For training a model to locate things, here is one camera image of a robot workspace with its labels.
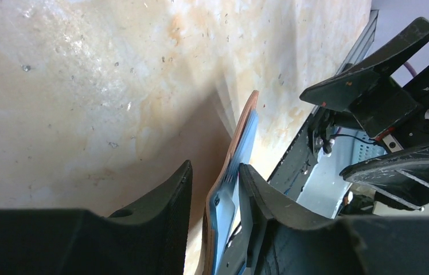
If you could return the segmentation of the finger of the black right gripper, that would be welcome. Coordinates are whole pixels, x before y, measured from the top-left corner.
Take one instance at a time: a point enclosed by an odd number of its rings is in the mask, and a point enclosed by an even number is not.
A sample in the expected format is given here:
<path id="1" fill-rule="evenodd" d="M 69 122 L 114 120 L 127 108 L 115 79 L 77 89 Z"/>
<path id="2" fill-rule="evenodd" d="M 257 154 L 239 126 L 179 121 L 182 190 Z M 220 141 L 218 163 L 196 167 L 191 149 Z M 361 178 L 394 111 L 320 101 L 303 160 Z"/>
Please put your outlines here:
<path id="1" fill-rule="evenodd" d="M 389 77 L 429 42 L 429 20 L 418 17 L 358 64 L 306 88 L 300 100 L 333 111 L 347 111 L 355 100 Z"/>
<path id="2" fill-rule="evenodd" d="M 420 209 L 429 204 L 429 144 L 347 166 L 340 176 L 370 187 L 405 209 Z"/>

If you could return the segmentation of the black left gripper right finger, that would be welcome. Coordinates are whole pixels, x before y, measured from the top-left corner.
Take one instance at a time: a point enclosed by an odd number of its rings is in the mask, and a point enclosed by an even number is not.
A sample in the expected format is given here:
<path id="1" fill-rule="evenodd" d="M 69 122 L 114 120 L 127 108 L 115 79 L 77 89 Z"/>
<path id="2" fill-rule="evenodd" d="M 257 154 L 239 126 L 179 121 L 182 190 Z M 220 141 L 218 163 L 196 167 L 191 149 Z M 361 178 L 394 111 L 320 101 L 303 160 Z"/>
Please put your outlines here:
<path id="1" fill-rule="evenodd" d="M 328 219 L 239 167 L 246 266 L 252 274 L 429 274 L 429 217 Z"/>

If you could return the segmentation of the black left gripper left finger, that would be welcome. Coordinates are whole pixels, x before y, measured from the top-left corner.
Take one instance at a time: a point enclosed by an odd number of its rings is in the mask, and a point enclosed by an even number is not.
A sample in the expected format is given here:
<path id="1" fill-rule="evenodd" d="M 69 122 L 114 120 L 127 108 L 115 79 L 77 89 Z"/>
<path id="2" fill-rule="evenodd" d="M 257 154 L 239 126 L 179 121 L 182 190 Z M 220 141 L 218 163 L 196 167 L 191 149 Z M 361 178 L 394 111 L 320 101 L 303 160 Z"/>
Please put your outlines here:
<path id="1" fill-rule="evenodd" d="M 0 209 L 0 274 L 182 274 L 193 167 L 101 217 L 86 209 Z"/>

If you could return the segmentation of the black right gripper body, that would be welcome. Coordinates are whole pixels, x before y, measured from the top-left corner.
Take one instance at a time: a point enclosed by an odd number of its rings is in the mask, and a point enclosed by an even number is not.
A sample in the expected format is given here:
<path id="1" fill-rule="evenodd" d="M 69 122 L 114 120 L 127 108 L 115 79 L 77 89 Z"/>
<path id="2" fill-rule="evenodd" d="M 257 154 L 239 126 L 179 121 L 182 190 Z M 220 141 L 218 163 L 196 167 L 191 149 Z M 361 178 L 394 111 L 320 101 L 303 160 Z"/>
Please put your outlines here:
<path id="1" fill-rule="evenodd" d="M 390 76 L 381 78 L 350 111 L 388 152 L 429 145 L 429 66 L 403 87 Z"/>

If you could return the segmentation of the brown leather card holder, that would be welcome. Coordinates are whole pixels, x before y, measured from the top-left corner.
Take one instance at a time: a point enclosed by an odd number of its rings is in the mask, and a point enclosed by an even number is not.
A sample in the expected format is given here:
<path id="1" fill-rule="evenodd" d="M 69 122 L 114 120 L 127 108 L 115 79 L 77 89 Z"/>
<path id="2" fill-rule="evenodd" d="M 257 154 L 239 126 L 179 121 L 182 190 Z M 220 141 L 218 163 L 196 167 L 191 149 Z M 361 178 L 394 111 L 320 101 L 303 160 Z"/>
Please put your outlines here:
<path id="1" fill-rule="evenodd" d="M 221 172 L 208 192 L 202 222 L 202 246 L 197 272 L 217 274 L 239 207 L 239 164 L 247 164 L 258 127 L 259 91 L 249 96 L 237 123 Z"/>

